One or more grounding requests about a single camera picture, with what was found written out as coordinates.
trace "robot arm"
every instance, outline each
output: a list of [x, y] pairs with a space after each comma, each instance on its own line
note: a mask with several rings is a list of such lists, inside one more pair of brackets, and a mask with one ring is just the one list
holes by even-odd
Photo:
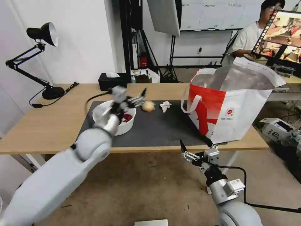
[[220, 222], [224, 226], [262, 226], [261, 220], [253, 207], [240, 201], [235, 201], [245, 185], [240, 179], [228, 181], [216, 166], [219, 159], [217, 145], [204, 152], [193, 154], [187, 151], [180, 140], [182, 157], [193, 165], [198, 166], [205, 174], [206, 185], [211, 190], [214, 203], [220, 212]]
[[123, 114], [145, 102], [145, 90], [137, 98], [125, 93], [125, 88], [114, 87], [113, 106], [97, 118], [94, 127], [85, 130], [70, 148], [53, 156], [24, 181], [0, 219], [0, 226], [30, 226], [43, 220], [110, 154]]

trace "black mat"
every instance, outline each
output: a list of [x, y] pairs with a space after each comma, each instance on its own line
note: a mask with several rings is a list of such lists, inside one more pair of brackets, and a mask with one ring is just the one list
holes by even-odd
[[[179, 139], [187, 146], [206, 145], [205, 138], [200, 136], [188, 115], [182, 112], [180, 100], [169, 101], [172, 105], [165, 113], [159, 106], [163, 101], [153, 102], [156, 104], [153, 112], [145, 112], [137, 107], [133, 127], [127, 133], [115, 136], [112, 147], [179, 146]], [[94, 101], [88, 114], [92, 116], [92, 110], [101, 103], [103, 101]], [[88, 128], [86, 117], [79, 135]]]

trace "white shirt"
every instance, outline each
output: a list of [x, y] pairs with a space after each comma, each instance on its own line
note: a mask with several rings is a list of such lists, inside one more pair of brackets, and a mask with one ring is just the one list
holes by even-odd
[[[252, 50], [262, 32], [263, 29], [258, 27], [257, 21], [240, 30], [228, 53], [233, 53], [239, 49]], [[226, 55], [223, 60], [223, 66], [230, 65], [233, 61], [234, 57]]]

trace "red and white bag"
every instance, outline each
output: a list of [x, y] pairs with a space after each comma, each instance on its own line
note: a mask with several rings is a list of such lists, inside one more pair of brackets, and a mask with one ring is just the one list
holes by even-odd
[[230, 66], [200, 69], [189, 85], [187, 113], [214, 144], [240, 140], [267, 101], [285, 81], [270, 68], [244, 58]]

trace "concrete floor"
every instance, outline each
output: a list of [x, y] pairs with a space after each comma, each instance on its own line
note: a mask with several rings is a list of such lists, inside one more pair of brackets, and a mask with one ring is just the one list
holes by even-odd
[[[180, 81], [189, 82], [197, 69], [176, 70]], [[259, 118], [285, 116], [287, 108], [281, 102], [267, 103]], [[247, 171], [249, 202], [301, 207], [301, 184], [273, 151], [241, 151], [233, 165]], [[227, 176], [243, 179], [237, 170], [229, 170]], [[135, 221], [157, 219], [168, 219], [169, 226], [219, 225], [219, 213], [206, 192], [205, 181], [197, 167], [181, 158], [180, 150], [111, 154], [92, 169], [60, 208], [36, 225], [132, 226]], [[264, 226], [301, 224], [301, 214], [256, 211]]]

